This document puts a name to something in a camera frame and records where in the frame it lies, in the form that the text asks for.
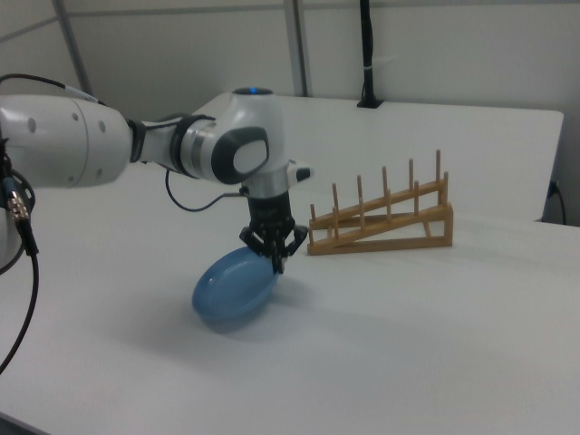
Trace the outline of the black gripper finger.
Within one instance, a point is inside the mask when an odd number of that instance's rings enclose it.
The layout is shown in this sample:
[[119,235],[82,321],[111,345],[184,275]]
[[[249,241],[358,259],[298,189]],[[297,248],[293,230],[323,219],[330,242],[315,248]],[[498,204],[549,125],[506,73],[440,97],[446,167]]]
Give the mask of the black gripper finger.
[[307,235],[307,227],[299,225],[275,230],[272,240],[272,267],[275,274],[284,273],[285,261],[295,254]]
[[266,258],[272,257],[271,248],[267,245],[264,238],[253,228],[243,227],[239,234],[239,238],[258,256]]

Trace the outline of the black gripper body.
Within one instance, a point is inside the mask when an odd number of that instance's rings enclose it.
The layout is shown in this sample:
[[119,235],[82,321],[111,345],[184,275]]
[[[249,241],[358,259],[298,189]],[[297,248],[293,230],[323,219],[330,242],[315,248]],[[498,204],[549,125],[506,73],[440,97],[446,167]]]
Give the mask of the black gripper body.
[[265,231],[287,237],[295,227],[292,217],[289,192],[271,198],[247,199],[250,223],[249,227],[259,236]]

